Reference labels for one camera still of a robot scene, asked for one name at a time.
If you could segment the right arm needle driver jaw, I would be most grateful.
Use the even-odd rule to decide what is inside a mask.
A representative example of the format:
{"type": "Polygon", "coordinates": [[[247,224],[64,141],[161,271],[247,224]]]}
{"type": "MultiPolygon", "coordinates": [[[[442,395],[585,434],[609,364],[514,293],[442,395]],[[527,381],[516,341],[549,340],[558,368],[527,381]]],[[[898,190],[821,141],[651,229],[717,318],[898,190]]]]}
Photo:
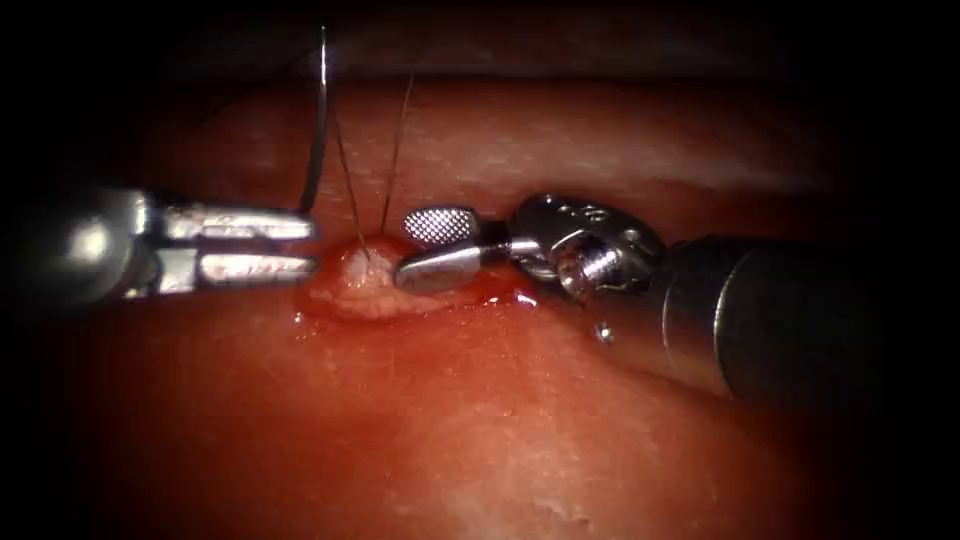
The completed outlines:
{"type": "Polygon", "coordinates": [[[424,248],[510,242],[504,221],[483,217],[471,207],[415,208],[404,217],[402,229],[410,240],[424,248]]]}
{"type": "Polygon", "coordinates": [[[403,258],[395,267],[395,287],[409,294],[438,294],[473,282],[486,267],[539,256],[532,239],[461,240],[403,258]]]}

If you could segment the left arm needle driver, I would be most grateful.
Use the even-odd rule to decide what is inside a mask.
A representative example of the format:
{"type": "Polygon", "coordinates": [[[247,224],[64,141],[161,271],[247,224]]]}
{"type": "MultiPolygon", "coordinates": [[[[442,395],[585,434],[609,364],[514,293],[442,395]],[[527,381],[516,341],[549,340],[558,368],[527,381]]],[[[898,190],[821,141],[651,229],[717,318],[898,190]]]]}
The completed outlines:
{"type": "Polygon", "coordinates": [[[155,291],[155,210],[146,192],[72,188],[22,211],[22,292],[30,304],[94,304],[155,291]]]}

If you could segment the left arm needle driver jaw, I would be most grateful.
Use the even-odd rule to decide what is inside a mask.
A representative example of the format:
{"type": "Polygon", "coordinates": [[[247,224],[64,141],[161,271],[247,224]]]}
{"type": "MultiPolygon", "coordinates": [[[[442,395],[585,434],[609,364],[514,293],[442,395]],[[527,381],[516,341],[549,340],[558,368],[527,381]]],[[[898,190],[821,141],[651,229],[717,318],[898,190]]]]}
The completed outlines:
{"type": "Polygon", "coordinates": [[[164,234],[173,240],[302,240],[315,233],[313,222],[293,212],[203,204],[173,205],[161,211],[164,234]]]}
{"type": "Polygon", "coordinates": [[[307,279],[312,258],[274,254],[161,252],[161,292],[287,285],[307,279]]]}

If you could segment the right arm needle driver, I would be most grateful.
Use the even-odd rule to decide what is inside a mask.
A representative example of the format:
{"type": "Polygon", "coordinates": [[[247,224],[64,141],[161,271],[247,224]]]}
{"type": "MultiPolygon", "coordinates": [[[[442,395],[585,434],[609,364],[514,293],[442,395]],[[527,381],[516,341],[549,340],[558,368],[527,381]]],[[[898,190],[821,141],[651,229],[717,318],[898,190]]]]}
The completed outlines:
{"type": "Polygon", "coordinates": [[[568,300],[643,293],[664,257],[664,243],[648,224],[580,197],[532,195],[514,211],[509,230],[533,243],[515,259],[517,267],[568,300]]]}

